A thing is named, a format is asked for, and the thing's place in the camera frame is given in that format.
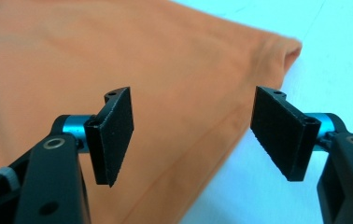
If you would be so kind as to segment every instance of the orange cloth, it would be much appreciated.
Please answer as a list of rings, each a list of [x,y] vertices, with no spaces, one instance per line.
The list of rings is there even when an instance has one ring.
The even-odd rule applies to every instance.
[[[93,223],[174,223],[279,88],[301,44],[159,0],[0,0],[0,166],[61,114],[131,86],[135,131],[112,189],[80,156]]]

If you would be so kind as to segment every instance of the orange fabric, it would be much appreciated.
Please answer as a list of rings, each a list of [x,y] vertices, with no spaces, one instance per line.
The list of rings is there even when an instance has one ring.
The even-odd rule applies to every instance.
[[[80,156],[92,222],[177,222],[246,130],[255,86],[279,88],[300,48],[165,1],[0,0],[0,166],[59,115],[96,114],[130,86],[135,131],[114,188]]]

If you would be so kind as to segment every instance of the white surface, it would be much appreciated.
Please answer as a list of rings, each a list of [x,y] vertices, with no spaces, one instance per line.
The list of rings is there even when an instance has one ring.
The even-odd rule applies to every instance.
[[[282,91],[301,111],[337,114],[353,132],[353,1],[177,0],[209,14],[301,40]],[[304,182],[290,183],[251,130],[181,223],[322,223],[314,152]]]

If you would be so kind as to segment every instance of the white table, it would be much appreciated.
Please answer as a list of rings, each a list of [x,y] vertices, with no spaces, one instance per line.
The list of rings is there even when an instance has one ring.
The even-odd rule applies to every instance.
[[[304,113],[334,113],[353,132],[353,1],[176,2],[301,40],[281,90]],[[249,130],[181,223],[322,223],[317,182],[326,158],[314,152],[304,182],[290,183]]]

